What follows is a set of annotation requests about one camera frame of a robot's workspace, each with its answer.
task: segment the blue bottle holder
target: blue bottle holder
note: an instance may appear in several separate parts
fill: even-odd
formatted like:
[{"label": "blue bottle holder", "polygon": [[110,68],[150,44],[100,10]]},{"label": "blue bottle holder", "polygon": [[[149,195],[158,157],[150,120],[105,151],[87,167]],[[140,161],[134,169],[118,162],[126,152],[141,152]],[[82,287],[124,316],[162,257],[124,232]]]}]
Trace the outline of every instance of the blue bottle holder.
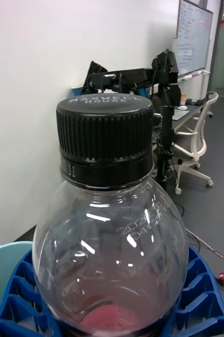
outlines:
[{"label": "blue bottle holder", "polygon": [[[224,333],[224,303],[205,261],[189,248],[184,288],[161,337]],[[36,287],[32,252],[15,268],[0,306],[0,337],[63,337]]]}]

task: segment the chair armrest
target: chair armrest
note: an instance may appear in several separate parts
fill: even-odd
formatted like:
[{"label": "chair armrest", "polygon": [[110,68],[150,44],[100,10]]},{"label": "chair armrest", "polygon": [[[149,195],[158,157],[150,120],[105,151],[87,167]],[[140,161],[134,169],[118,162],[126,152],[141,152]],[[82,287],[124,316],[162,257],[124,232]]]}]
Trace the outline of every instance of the chair armrest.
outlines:
[{"label": "chair armrest", "polygon": [[183,131],[177,131],[176,135],[184,135],[184,136],[193,136],[197,135],[198,132],[183,132]]}]

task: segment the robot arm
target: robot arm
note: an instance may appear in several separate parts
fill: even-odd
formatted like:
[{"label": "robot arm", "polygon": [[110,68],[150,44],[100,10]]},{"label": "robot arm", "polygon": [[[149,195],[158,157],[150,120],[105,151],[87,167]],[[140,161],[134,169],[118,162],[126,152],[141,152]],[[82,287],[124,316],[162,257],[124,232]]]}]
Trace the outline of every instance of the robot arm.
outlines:
[{"label": "robot arm", "polygon": [[180,89],[178,86],[178,66],[173,52],[166,49],[153,59],[152,68],[140,68],[113,72],[92,73],[87,81],[85,93],[94,90],[111,89],[119,93],[138,94],[140,88],[158,86],[158,97],[162,107],[162,127],[157,138],[158,167],[156,181],[166,188],[165,172],[169,169],[172,159],[172,116],[174,108],[180,104]]}]

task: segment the bottle neck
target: bottle neck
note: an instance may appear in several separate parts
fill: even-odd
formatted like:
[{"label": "bottle neck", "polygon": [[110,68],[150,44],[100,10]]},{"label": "bottle neck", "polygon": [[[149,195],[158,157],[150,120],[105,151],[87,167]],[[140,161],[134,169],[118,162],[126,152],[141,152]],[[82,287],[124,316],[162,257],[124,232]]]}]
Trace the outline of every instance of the bottle neck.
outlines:
[{"label": "bottle neck", "polygon": [[151,173],[152,173],[152,170],[147,175],[142,177],[141,179],[135,182],[129,183],[127,185],[121,185],[121,186],[96,187],[96,186],[89,186],[89,185],[83,185],[83,184],[76,184],[75,182],[69,181],[69,180],[66,180],[66,182],[78,188],[81,193],[97,195],[97,196],[107,196],[107,195],[116,196],[116,195],[127,194],[134,190],[139,189],[139,187],[147,181]]}]

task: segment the plastic bottle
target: plastic bottle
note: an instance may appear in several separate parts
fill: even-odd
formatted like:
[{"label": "plastic bottle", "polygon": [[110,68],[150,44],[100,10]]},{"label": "plastic bottle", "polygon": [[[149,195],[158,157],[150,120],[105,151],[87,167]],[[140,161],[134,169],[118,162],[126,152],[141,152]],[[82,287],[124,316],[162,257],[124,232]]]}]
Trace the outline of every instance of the plastic bottle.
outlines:
[{"label": "plastic bottle", "polygon": [[158,331],[184,284],[180,214],[150,177],[152,106],[126,94],[57,106],[61,172],[37,224],[38,289],[63,330],[95,336]]}]

